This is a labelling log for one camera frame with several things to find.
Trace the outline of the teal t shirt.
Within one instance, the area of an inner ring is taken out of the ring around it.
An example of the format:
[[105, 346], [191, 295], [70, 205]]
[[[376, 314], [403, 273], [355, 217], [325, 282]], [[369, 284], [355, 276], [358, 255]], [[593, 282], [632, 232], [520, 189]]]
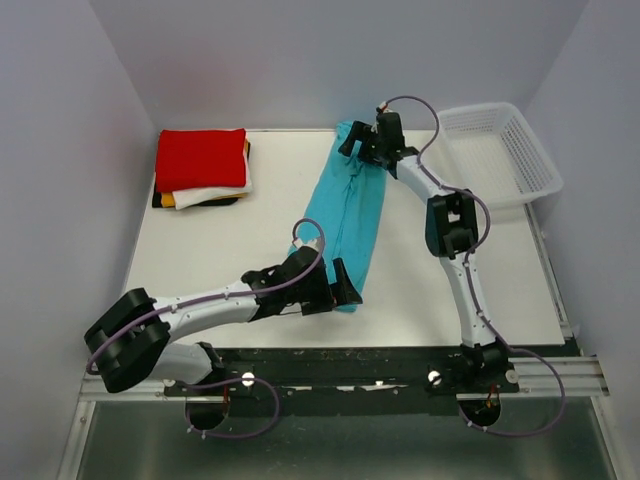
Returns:
[[327, 162], [304, 212], [323, 229], [327, 276], [335, 282], [332, 260], [343, 260], [358, 293], [364, 290], [378, 234], [387, 172], [362, 162], [356, 144], [349, 156], [339, 153], [353, 123], [336, 125]]

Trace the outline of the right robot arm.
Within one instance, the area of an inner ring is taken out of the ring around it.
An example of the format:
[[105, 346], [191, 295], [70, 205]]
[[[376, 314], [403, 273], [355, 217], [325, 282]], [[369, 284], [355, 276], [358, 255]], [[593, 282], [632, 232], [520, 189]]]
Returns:
[[374, 124], [352, 124], [339, 152], [386, 170], [425, 205], [425, 242], [447, 276], [460, 320], [460, 379], [480, 392], [508, 368], [509, 349], [484, 308], [475, 253], [488, 237], [478, 228], [476, 208], [483, 203], [468, 189], [449, 186], [421, 162], [421, 151], [405, 142], [400, 115], [377, 113]]

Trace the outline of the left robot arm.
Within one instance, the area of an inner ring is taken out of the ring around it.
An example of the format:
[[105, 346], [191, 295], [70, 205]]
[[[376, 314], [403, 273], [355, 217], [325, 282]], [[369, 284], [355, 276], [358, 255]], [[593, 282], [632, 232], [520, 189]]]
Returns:
[[179, 339], [218, 326], [277, 316], [297, 304], [304, 315], [359, 305], [341, 258], [325, 264], [302, 246], [278, 265], [245, 272], [235, 283], [200, 296], [153, 298], [143, 288], [123, 294], [85, 333], [88, 369], [110, 393], [126, 391], [157, 373], [188, 382], [201, 395], [222, 380], [211, 347]]

